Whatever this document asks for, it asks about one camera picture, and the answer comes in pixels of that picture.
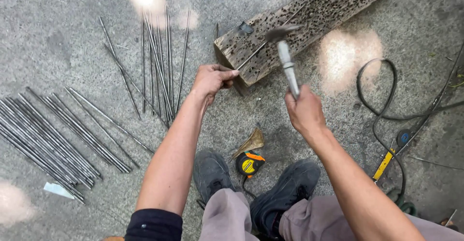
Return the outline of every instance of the black sleeve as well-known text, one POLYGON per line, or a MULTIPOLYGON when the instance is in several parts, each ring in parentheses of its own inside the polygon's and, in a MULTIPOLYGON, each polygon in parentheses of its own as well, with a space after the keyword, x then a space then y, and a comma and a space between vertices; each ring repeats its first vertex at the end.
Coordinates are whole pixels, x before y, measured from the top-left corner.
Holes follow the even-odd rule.
POLYGON ((181 241, 182 218, 161 209, 137 210, 130 217, 125 241, 181 241))

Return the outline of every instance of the forearm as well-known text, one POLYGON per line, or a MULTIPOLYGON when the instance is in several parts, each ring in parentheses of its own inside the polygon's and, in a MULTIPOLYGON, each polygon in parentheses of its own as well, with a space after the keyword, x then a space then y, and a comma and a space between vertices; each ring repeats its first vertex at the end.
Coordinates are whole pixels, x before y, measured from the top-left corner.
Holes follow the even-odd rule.
POLYGON ((191 92, 145 172, 136 210, 159 208, 182 215, 206 102, 191 92))
POLYGON ((364 173, 327 128, 312 135, 304 137, 322 161, 341 209, 358 240, 424 240, 411 221, 364 173))

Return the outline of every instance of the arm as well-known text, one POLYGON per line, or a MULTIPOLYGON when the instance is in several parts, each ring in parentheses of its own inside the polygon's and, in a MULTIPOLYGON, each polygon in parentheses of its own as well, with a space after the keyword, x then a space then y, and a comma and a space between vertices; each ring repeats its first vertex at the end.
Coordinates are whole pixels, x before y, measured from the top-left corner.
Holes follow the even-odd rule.
POLYGON ((220 65, 198 68, 194 85, 145 172, 136 210, 159 208, 182 216, 206 108, 221 88, 230 88, 238 71, 220 65))
POLYGON ((325 125, 321 99, 307 85, 298 101, 285 96, 290 120, 322 161, 343 214, 358 240, 425 240, 364 173, 325 125))

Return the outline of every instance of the left hand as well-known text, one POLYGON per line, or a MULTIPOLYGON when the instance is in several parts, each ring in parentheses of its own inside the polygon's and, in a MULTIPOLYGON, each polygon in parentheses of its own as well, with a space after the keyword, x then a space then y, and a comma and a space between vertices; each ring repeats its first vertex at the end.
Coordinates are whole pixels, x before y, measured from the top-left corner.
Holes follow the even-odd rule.
POLYGON ((238 75, 239 71, 231 70, 219 64, 201 65, 198 67, 197 76, 190 93, 205 99, 206 106, 209 106, 220 89, 232 87, 232 79, 238 75))

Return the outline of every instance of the weathered wood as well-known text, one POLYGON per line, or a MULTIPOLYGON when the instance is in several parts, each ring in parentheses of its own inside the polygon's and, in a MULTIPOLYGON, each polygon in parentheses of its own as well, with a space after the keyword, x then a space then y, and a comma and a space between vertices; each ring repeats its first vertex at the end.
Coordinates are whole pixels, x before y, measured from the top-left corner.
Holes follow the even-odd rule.
MULTIPOLYGON (((374 1, 376 0, 295 0, 275 12, 260 13, 246 21, 254 28, 251 34, 233 29, 217 38, 214 41, 217 59, 226 67, 237 68, 265 42, 264 35, 268 30, 281 26, 304 5, 288 23, 305 25, 287 39, 291 53, 296 55, 374 1)), ((240 76, 235 79, 235 88, 244 95, 252 89, 253 84, 279 66, 276 46, 271 43, 266 44, 240 70, 240 76)))

